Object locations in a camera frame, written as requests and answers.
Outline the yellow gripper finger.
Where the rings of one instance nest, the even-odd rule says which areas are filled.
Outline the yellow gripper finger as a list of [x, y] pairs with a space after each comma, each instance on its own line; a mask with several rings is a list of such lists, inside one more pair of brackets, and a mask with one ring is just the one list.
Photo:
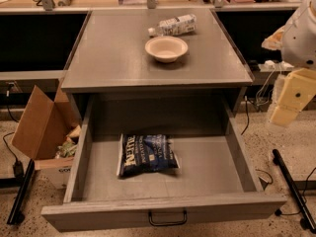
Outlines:
[[284, 27], [277, 29], [272, 35], [264, 39], [262, 42], [262, 48], [269, 50], [281, 50], [282, 47], [282, 36], [284, 33]]
[[287, 75], [279, 74], [269, 107], [269, 123], [289, 126], [315, 96], [315, 70], [301, 68]]

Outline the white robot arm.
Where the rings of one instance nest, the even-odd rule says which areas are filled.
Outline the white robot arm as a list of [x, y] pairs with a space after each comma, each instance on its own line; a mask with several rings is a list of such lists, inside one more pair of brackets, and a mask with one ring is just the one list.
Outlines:
[[269, 124], [287, 127], [316, 96], [316, 0], [303, 0], [284, 26], [262, 42], [293, 67], [275, 81]]

